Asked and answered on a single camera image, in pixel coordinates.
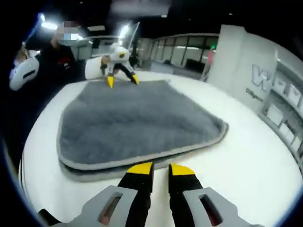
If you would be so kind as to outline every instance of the white wall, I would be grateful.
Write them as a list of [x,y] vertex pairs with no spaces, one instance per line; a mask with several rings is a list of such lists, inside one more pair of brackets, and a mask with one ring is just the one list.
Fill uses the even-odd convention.
[[246,89],[265,100],[274,79],[278,58],[303,79],[303,62],[294,54],[268,39],[247,33],[243,27],[222,25],[208,83],[258,113],[263,102],[253,99]]

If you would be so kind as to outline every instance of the table surface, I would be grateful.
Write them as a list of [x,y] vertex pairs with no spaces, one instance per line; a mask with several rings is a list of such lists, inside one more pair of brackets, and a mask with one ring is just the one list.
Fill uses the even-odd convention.
[[[291,153],[250,109],[201,81],[138,72],[140,81],[169,79],[178,91],[229,124],[223,141],[178,162],[193,169],[203,187],[212,187],[238,207],[251,224],[275,226],[293,205],[303,181]],[[84,203],[120,179],[79,183],[61,172],[56,153],[59,119],[87,81],[66,85],[35,122],[24,148],[23,182],[35,211],[46,209],[61,222],[81,213]],[[146,227],[174,227],[169,209],[168,169],[155,170]]]

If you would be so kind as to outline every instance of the fleece towel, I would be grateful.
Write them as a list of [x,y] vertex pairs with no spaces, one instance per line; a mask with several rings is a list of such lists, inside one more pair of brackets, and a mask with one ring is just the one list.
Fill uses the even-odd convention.
[[[199,150],[190,150],[183,152],[182,154],[169,155],[165,157],[151,159],[148,161],[154,163],[154,169],[160,169],[160,168],[168,167],[170,163],[178,162],[184,158],[191,157],[197,152],[199,152]],[[79,169],[70,168],[59,160],[59,166],[63,174],[71,180],[79,181],[79,182],[94,182],[94,181],[108,180],[113,178],[120,178],[120,177],[122,178],[127,172],[127,170],[134,165],[119,166],[119,167],[100,169],[100,170],[79,170]]]
[[57,153],[69,172],[108,172],[211,146],[227,129],[166,81],[92,81],[62,113]]

